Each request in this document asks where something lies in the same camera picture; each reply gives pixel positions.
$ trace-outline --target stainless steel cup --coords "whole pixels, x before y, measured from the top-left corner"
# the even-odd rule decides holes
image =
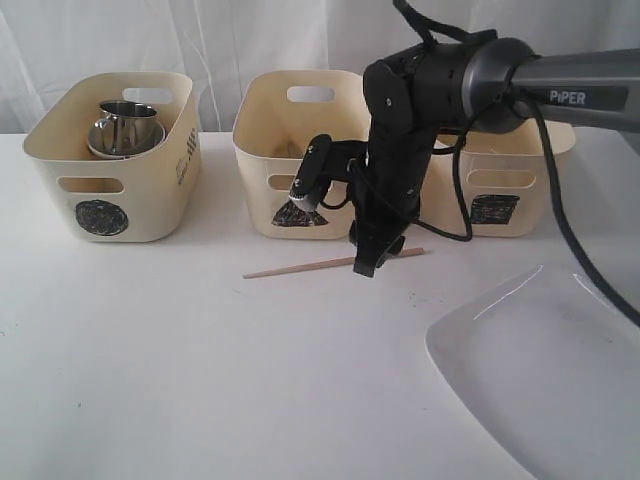
[[[107,155],[137,155],[155,146],[157,125],[155,108],[127,100],[109,100],[100,104],[102,118],[95,123],[102,134]]]

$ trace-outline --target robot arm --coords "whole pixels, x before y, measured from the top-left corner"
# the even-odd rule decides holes
[[[471,126],[506,133],[533,115],[511,93],[526,93],[548,120],[640,131],[640,50],[542,58],[495,30],[467,33],[420,15],[405,0],[394,5],[423,41],[366,69],[368,142],[314,138],[290,192],[299,208],[314,211],[325,205],[331,181],[348,183],[357,273],[373,276],[402,249],[403,233],[420,213],[438,133]],[[457,43],[439,43],[431,32]],[[449,236],[470,240],[472,232]]]

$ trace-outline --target wooden stick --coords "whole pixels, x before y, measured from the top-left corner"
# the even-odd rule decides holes
[[[417,255],[424,255],[427,253],[431,253],[430,250],[425,250],[424,248],[410,248],[408,250],[403,250],[397,257],[391,258],[401,258],[401,257],[415,257]],[[352,265],[353,261],[356,257],[346,257],[346,258],[336,258],[333,260],[325,260],[324,262],[315,262],[315,263],[305,263],[303,265],[294,265],[292,267],[284,267],[277,268],[275,270],[265,270],[264,272],[250,273],[247,275],[243,275],[244,279],[252,279],[252,278],[263,278],[263,277],[273,277],[275,275],[286,275],[288,273],[298,273],[298,272],[309,272],[312,270],[321,270],[323,268],[333,268],[333,267],[342,267],[345,265]]]

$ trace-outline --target white backdrop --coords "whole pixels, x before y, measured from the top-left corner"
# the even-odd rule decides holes
[[[640,47],[636,0],[413,0],[439,21],[496,27],[541,54]],[[186,73],[201,127],[230,130],[253,77],[362,73],[417,43],[391,0],[0,0],[0,133],[29,130],[71,85],[105,71]]]

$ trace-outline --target transparent plate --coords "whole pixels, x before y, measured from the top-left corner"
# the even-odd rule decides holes
[[[535,268],[440,319],[426,344],[537,479],[640,478],[640,329],[584,278]]]

